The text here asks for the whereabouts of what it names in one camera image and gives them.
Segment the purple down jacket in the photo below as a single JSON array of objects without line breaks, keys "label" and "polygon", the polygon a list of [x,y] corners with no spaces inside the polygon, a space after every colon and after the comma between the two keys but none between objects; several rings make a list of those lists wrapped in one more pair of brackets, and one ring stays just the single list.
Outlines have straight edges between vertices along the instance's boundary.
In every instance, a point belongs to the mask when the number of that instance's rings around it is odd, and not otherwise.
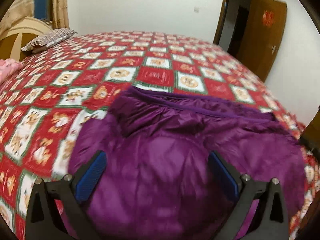
[{"label": "purple down jacket", "polygon": [[278,178],[290,216],[303,206],[298,142],[273,113],[240,103],[130,87],[82,125],[68,172],[98,150],[108,164],[84,211],[102,238],[208,239],[232,208],[212,151],[255,180]]}]

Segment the red patchwork bed quilt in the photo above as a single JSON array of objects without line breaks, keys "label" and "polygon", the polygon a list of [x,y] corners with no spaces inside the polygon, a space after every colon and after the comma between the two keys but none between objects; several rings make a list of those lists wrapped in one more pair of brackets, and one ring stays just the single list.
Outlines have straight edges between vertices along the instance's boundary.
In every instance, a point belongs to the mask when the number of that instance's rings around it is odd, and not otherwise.
[{"label": "red patchwork bed quilt", "polygon": [[18,239],[37,177],[67,170],[84,122],[103,118],[130,85],[203,94],[272,112],[295,137],[303,125],[265,84],[220,47],[152,32],[71,37],[22,60],[1,84],[1,215]]}]

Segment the pink cloth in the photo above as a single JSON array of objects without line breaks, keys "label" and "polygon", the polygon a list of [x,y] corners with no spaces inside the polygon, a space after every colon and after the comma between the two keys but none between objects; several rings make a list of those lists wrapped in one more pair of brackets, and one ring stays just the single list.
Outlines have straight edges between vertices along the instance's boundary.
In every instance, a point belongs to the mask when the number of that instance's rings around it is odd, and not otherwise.
[{"label": "pink cloth", "polygon": [[15,59],[0,60],[0,84],[4,83],[15,72],[23,68],[23,64]]}]

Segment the grey striped pillow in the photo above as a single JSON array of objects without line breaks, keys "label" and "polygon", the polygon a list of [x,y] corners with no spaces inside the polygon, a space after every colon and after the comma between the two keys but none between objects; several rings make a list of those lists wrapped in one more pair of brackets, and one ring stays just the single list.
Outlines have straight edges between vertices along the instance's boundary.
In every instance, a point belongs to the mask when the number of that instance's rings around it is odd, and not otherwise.
[{"label": "grey striped pillow", "polygon": [[22,47],[21,51],[31,51],[33,54],[36,54],[45,51],[66,39],[69,39],[74,34],[77,34],[77,32],[72,29],[54,29],[34,38],[30,42],[28,42],[24,47]]}]

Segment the cream wooden headboard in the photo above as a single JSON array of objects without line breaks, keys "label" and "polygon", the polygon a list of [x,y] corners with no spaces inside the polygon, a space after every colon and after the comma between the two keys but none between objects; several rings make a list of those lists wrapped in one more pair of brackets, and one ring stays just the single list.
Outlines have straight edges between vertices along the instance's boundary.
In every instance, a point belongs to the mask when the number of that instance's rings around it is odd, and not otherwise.
[{"label": "cream wooden headboard", "polygon": [[23,52],[21,48],[34,38],[51,30],[49,25],[32,17],[19,20],[1,35],[1,59],[22,61],[30,52]]}]

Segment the beige patterned curtain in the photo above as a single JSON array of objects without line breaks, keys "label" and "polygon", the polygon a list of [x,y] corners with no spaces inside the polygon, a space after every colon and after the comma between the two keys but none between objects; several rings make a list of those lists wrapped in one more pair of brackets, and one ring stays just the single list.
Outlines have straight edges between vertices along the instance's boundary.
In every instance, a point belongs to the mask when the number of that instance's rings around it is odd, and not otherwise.
[{"label": "beige patterned curtain", "polygon": [[69,28],[67,0],[53,0],[52,9],[54,28]]}]

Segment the brown wooden door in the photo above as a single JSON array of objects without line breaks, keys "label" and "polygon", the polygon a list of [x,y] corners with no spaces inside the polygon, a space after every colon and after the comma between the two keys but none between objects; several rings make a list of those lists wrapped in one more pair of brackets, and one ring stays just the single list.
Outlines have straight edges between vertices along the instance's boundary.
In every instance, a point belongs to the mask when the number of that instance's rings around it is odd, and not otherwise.
[{"label": "brown wooden door", "polygon": [[287,4],[279,0],[251,0],[246,28],[236,59],[265,81],[283,37]]}]

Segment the window with blue pane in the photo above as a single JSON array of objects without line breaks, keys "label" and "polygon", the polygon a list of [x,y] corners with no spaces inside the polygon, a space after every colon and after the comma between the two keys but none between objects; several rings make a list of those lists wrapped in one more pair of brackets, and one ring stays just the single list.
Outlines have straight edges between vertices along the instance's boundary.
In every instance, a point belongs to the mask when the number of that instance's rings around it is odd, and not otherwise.
[{"label": "window with blue pane", "polygon": [[34,17],[43,22],[53,20],[53,0],[34,0]]}]

